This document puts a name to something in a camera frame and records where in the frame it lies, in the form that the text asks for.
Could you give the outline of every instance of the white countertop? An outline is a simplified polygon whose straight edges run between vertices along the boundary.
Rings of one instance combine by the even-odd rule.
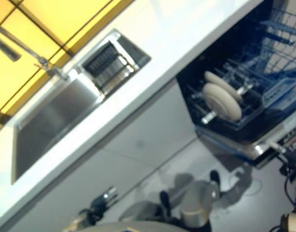
[[[96,43],[117,29],[150,55],[151,61],[13,185],[10,179],[14,124],[21,112],[52,88],[55,79],[0,131],[0,226],[260,2],[136,0],[132,3],[89,43]]]

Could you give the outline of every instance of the wire basket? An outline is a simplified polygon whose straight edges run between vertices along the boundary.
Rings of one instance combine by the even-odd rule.
[[[296,91],[292,92],[296,87],[296,15],[272,9],[268,19],[247,17],[244,23],[254,28],[255,36],[247,42],[236,40],[224,44],[232,46],[233,51],[238,46],[239,52],[212,69],[235,89],[251,87],[240,103],[243,115],[240,121],[214,119],[235,131],[245,127],[285,96],[296,99]],[[246,35],[237,37],[248,38],[250,32],[244,30],[244,33]],[[196,85],[189,83],[186,88],[189,91],[187,103],[192,106],[191,111],[196,118],[203,118],[210,112],[201,94],[204,84],[205,81],[200,79]]]

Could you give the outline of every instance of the gray floor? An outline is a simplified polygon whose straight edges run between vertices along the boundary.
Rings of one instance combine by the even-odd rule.
[[[273,160],[257,170],[230,154],[216,152],[214,147],[208,149],[196,139],[110,209],[102,224],[117,221],[136,202],[158,203],[161,190],[171,192],[175,205],[173,199],[178,190],[193,180],[208,180],[209,172],[214,169],[221,175],[225,194],[213,205],[210,215],[213,231],[267,232],[280,222],[282,214],[292,209],[283,191],[285,178],[279,173],[280,166],[278,160]],[[179,204],[173,213],[179,216]]]

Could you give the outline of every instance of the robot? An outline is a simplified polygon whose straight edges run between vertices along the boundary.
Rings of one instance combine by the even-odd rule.
[[[281,217],[280,225],[270,232],[296,232],[296,151],[277,143],[270,146],[278,152],[277,158],[283,162],[280,172],[286,176],[285,192],[294,207],[291,213]],[[287,193],[288,182],[295,190],[294,200]],[[90,209],[82,210],[78,218],[62,232],[210,232],[209,214],[212,204],[222,197],[222,192],[219,174],[212,171],[210,181],[195,181],[188,187],[181,200],[180,218],[172,217],[169,196],[162,191],[162,206],[149,201],[139,202],[124,212],[120,222],[96,225],[117,202],[117,196],[117,190],[111,187],[91,203]]]

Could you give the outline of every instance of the white plate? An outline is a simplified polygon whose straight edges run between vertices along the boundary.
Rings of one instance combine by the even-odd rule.
[[[230,86],[226,81],[224,81],[222,78],[220,78],[219,76],[217,76],[216,74],[212,73],[212,72],[209,72],[209,71],[206,71],[204,73],[204,77],[205,77],[205,80],[208,81],[208,82],[211,82],[211,83],[214,83],[220,87],[222,87],[224,90],[226,90],[229,94],[232,95],[232,97],[238,101],[238,102],[241,102],[243,101],[243,98],[241,95],[239,95],[236,90]]]
[[[242,118],[238,102],[223,88],[213,83],[206,83],[203,96],[210,110],[226,121],[239,121]]]

